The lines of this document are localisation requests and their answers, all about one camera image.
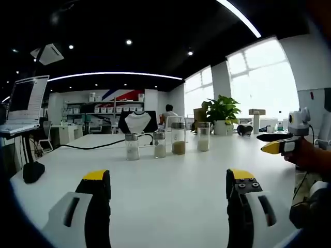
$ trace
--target light strip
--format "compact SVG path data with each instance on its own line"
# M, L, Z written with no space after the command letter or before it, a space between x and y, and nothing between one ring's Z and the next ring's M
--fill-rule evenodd
M2 100L2 102L7 101L9 98L10 98L10 97L6 97L4 100Z
M67 79L70 77L75 77L75 76L89 76L89 75L104 75L104 74L128 74L128 75L143 75L143 76L158 76L159 78L166 78L166 79L176 79L176 80L183 80L180 77L176 78L174 76L165 76L165 75L159 75L159 74L150 74L150 73L141 73L141 72L118 72L118 71L105 71L105 72L89 72L89 73L81 73L81 74L73 74L73 75L68 75L68 76L60 76L60 77L55 77L53 79L49 79L48 82L50 81L55 81L59 79Z
M259 31L253 26L253 24L244 16L236 7L234 7L231 3L227 0L216 0L232 13L234 13L252 32L255 34L257 38L260 38L261 35Z

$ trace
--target window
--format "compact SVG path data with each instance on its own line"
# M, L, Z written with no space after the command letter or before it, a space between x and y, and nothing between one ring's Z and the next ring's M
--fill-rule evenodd
M193 110L201 108L207 98L214 98L213 77L210 66L185 80L185 117L193 117Z
M276 38L244 48L227 60L231 97L242 110L238 118L251 118L251 108L265 109L261 118L288 118L289 111L299 109L294 76Z

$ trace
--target green leaves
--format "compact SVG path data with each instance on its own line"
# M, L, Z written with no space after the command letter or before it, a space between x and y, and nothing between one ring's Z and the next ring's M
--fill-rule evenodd
M230 125L232 123L238 123L235 114L241 113L241 110L236 108L236 104L239 104L231 97L218 96L217 100L208 99L209 102L204 101L201 107L207 114L207 121L214 123L215 120L225 120Z

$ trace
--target monitor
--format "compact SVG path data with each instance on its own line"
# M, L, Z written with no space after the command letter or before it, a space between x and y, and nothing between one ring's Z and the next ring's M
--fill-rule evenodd
M15 82L9 102L8 123L39 123L40 108L49 76Z

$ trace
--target desk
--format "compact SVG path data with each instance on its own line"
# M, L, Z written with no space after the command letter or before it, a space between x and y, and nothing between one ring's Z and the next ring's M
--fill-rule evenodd
M41 229L48 212L69 191L75 191L90 171L111 175L110 240L112 247L219 248L228 243L225 175L228 168L253 173L263 190L287 206L292 203L294 165L264 153L262 141L238 135L211 136L210 151L197 152L197 136L187 133L186 154L153 158L153 147L140 149L140 160L127 161L125 143L96 150L61 147L40 158L45 174L25 184L22 172L12 179L17 198L31 221ZM87 135L71 145L90 147L123 139L122 134ZM139 138L149 144L151 137Z
M52 129L58 129L59 143L66 145L83 136L83 129L81 125L61 126L52 125Z

